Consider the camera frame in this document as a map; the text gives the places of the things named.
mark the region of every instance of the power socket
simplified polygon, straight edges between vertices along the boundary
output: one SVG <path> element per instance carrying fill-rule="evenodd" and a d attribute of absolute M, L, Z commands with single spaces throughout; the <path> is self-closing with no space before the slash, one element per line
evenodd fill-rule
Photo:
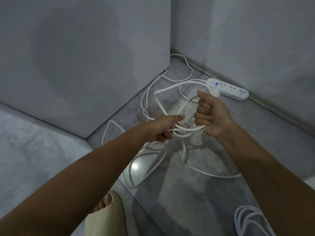
<path fill-rule="evenodd" d="M 304 182 L 308 184 L 313 190 L 315 190 L 315 176 L 305 180 Z"/>
<path fill-rule="evenodd" d="M 241 102 L 245 101 L 250 95 L 246 89 L 220 81 L 215 78 L 207 79 L 207 85 L 219 89 L 220 94 Z"/>

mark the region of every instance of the beige slipper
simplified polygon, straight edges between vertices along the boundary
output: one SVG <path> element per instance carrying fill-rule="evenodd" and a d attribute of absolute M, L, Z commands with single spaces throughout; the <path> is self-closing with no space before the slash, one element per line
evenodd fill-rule
<path fill-rule="evenodd" d="M 112 202 L 109 206 L 95 213 L 89 214 L 85 219 L 85 236 L 126 236 L 124 209 L 119 195 L 110 190 Z"/>

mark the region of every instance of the hand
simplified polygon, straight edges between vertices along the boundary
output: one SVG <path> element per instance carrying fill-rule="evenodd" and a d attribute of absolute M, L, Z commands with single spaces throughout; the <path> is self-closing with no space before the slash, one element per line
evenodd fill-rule
<path fill-rule="evenodd" d="M 170 140 L 173 135 L 168 132 L 168 130 L 179 121 L 182 121 L 184 118 L 184 114 L 170 116 L 162 115 L 155 120 L 148 121 L 145 123 L 146 127 L 152 131 L 152 134 L 148 138 L 148 142 L 158 141 L 163 143 L 166 141 L 166 139 Z"/>
<path fill-rule="evenodd" d="M 203 93 L 201 90 L 198 90 L 197 94 L 200 100 L 197 112 L 194 114 L 195 124 L 197 126 L 207 126 L 211 122 L 203 132 L 209 136 L 218 138 L 223 130 L 231 123 L 234 123 L 230 112 L 221 99 Z"/>

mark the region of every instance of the person's left hand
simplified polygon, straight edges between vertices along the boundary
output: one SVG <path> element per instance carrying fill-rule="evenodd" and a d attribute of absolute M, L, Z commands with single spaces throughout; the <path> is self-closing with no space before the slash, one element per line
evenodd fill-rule
<path fill-rule="evenodd" d="M 162 115 L 155 120 L 148 121 L 145 123 L 146 127 L 149 127 L 152 131 L 152 134 L 148 138 L 148 142 L 158 141 L 163 143 L 166 140 L 170 140 L 173 135 L 168 132 L 168 130 L 184 118 L 184 114 L 170 116 Z"/>

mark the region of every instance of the forearm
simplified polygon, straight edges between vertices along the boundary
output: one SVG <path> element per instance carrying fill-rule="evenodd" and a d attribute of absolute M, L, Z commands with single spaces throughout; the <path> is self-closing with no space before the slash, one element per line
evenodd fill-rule
<path fill-rule="evenodd" d="M 314 235 L 315 191 L 233 123 L 218 140 L 279 235 Z"/>
<path fill-rule="evenodd" d="M 148 134 L 147 127 L 136 126 L 74 162 L 6 215 L 1 230 L 37 228 L 69 235 L 109 191 Z"/>

